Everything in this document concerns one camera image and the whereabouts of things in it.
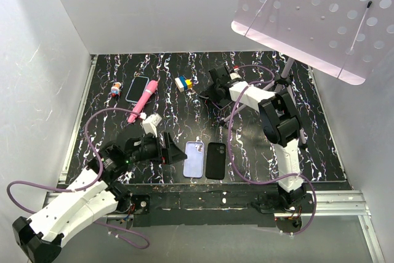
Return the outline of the perforated lilac board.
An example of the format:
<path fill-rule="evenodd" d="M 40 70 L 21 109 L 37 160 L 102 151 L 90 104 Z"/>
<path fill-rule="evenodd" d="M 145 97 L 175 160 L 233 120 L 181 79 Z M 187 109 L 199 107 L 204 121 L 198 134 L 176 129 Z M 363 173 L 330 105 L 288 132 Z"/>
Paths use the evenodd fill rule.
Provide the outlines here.
<path fill-rule="evenodd" d="M 238 0 L 231 28 L 351 85 L 393 58 L 393 0 Z"/>

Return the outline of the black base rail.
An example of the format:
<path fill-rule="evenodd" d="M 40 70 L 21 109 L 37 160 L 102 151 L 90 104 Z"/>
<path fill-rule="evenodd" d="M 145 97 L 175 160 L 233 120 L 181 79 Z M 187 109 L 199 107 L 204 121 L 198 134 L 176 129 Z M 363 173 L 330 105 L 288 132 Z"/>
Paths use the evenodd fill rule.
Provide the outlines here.
<path fill-rule="evenodd" d="M 277 186 L 235 184 L 135 184 L 132 208 L 106 214 L 106 222 L 125 226 L 257 225 L 275 227 L 276 218 L 294 221 L 312 211 L 308 194 L 298 206 L 285 208 Z"/>

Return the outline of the coloured building block stack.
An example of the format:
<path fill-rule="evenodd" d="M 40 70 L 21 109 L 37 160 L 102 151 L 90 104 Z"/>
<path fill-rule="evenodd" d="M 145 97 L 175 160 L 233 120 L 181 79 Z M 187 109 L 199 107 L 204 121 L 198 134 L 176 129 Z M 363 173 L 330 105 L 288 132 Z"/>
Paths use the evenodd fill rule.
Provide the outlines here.
<path fill-rule="evenodd" d="M 187 91 L 193 87 L 193 83 L 190 79 L 186 79 L 184 76 L 179 76 L 175 79 L 175 85 L 180 92 Z"/>

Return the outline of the lilac tripod stand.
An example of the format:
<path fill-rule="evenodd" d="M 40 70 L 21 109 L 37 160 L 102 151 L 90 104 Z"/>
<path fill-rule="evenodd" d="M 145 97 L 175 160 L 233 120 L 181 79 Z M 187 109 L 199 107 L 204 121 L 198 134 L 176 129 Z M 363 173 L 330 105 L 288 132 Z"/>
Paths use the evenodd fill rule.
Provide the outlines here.
<path fill-rule="evenodd" d="M 263 133 L 272 144 L 286 148 L 296 140 L 301 149 L 307 148 L 302 120 L 291 89 L 292 76 L 289 72 L 293 63 L 294 59 L 289 58 L 281 74 L 274 76 L 263 89 L 255 87 L 260 81 L 241 81 L 232 85 L 230 94 L 236 99 L 234 110 L 222 123 L 231 126 L 234 114 L 250 107 L 259 112 Z"/>

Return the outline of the pink marker pen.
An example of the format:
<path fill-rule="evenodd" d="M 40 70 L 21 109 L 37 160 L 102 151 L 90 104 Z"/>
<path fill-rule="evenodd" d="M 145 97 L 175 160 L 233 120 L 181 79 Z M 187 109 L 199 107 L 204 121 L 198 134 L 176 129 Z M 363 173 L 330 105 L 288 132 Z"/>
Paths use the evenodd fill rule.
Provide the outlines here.
<path fill-rule="evenodd" d="M 128 123 L 133 123 L 140 116 L 140 112 L 142 111 L 143 107 L 146 105 L 150 97 L 156 92 L 157 87 L 158 82 L 154 80 L 150 81 L 147 84 L 147 87 L 145 88 L 135 107 L 132 109 L 131 115 L 127 119 Z"/>

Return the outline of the lilac phone case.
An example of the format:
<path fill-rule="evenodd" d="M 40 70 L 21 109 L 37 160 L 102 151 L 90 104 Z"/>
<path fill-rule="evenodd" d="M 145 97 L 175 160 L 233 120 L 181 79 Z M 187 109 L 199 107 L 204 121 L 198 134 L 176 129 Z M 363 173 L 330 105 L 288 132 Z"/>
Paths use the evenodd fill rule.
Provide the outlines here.
<path fill-rule="evenodd" d="M 183 176 L 186 178 L 201 178 L 204 167 L 204 144 L 189 141 L 185 145 L 187 159 L 183 162 Z"/>

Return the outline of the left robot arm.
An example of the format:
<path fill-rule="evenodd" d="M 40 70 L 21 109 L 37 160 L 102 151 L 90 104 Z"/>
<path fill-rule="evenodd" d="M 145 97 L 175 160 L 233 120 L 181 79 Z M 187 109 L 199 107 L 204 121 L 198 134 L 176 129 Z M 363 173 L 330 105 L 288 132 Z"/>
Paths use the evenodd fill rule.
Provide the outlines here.
<path fill-rule="evenodd" d="M 187 155 L 169 133 L 164 143 L 152 133 L 130 138 L 124 144 L 110 142 L 90 160 L 80 175 L 47 206 L 30 217 L 19 217 L 12 228 L 15 241 L 31 262 L 53 262 L 67 242 L 95 221 L 133 204 L 131 191 L 118 180 L 131 164 L 151 161 L 174 164 Z"/>

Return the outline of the phone from lilac case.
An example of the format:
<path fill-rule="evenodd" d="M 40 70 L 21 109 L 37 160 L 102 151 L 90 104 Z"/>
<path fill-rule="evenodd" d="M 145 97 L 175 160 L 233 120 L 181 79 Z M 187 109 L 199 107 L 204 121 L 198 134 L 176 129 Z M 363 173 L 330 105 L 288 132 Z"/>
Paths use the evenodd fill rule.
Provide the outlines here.
<path fill-rule="evenodd" d="M 228 99 L 221 99 L 218 102 L 212 102 L 213 106 L 215 106 L 219 110 L 223 110 L 224 108 L 228 107 L 229 105 L 232 105 L 233 103 L 234 101 Z"/>

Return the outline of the small toy figurine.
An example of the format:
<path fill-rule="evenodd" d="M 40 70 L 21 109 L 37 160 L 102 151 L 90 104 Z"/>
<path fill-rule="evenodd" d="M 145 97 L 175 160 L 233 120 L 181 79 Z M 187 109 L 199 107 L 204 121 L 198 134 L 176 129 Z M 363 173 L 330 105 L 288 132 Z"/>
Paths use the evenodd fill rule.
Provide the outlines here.
<path fill-rule="evenodd" d="M 111 87 L 111 96 L 112 97 L 119 97 L 121 95 L 121 89 L 123 85 L 120 82 L 113 83 Z"/>

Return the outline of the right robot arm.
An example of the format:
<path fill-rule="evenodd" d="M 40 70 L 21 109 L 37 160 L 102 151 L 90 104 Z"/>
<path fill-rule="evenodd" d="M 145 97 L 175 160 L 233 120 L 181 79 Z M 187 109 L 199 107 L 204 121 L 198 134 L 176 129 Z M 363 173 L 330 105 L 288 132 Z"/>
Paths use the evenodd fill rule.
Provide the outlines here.
<path fill-rule="evenodd" d="M 209 74 L 212 84 L 201 95 L 212 103 L 234 103 L 231 115 L 224 119 L 229 130 L 234 115 L 244 107 L 259 112 L 263 133 L 274 146 L 278 160 L 279 175 L 273 181 L 278 183 L 279 206 L 286 212 L 295 211 L 306 196 L 304 182 L 307 179 L 301 175 L 298 155 L 302 121 L 291 93 L 288 89 L 268 90 L 280 83 L 280 77 L 274 77 L 269 85 L 260 89 L 224 65 L 209 70 Z"/>

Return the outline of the black phone case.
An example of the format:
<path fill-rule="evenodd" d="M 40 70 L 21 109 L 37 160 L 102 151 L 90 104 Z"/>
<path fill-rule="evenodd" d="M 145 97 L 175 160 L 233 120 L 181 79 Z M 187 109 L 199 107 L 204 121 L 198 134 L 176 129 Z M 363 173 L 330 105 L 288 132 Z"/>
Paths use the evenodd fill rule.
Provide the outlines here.
<path fill-rule="evenodd" d="M 226 145 L 210 142 L 207 147 L 205 176 L 212 180 L 225 178 Z"/>

